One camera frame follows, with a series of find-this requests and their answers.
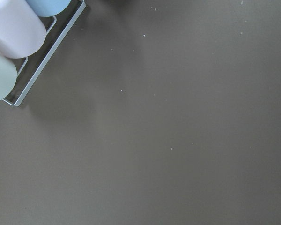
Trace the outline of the white cup rack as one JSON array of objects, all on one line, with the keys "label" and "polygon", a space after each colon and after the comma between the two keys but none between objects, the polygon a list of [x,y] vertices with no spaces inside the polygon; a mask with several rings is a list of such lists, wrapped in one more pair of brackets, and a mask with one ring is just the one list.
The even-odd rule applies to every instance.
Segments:
[{"label": "white cup rack", "polygon": [[40,18],[46,28],[45,42],[36,53],[25,58],[11,60],[17,69],[17,80],[11,92],[3,99],[4,102],[11,106],[20,106],[85,8],[85,1],[72,0],[59,14]]}]

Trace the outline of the white cup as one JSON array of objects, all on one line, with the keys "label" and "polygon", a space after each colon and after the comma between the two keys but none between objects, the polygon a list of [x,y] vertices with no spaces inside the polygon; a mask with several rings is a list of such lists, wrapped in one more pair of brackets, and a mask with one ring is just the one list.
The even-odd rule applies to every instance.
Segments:
[{"label": "white cup", "polygon": [[17,70],[13,62],[0,55],[0,101],[14,88]]}]

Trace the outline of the blue cup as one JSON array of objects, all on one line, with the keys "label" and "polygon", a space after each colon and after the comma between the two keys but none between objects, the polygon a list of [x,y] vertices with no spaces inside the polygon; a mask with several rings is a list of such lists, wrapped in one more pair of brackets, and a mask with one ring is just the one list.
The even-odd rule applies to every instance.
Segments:
[{"label": "blue cup", "polygon": [[26,0],[26,2],[38,16],[50,17],[66,9],[71,0]]}]

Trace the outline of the pink cup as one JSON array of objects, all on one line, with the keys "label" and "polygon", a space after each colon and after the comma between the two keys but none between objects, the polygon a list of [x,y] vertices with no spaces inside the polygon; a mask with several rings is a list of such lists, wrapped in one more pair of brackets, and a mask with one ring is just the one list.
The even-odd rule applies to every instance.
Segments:
[{"label": "pink cup", "polygon": [[37,52],[46,28],[24,0],[0,0],[0,54],[12,59]]}]

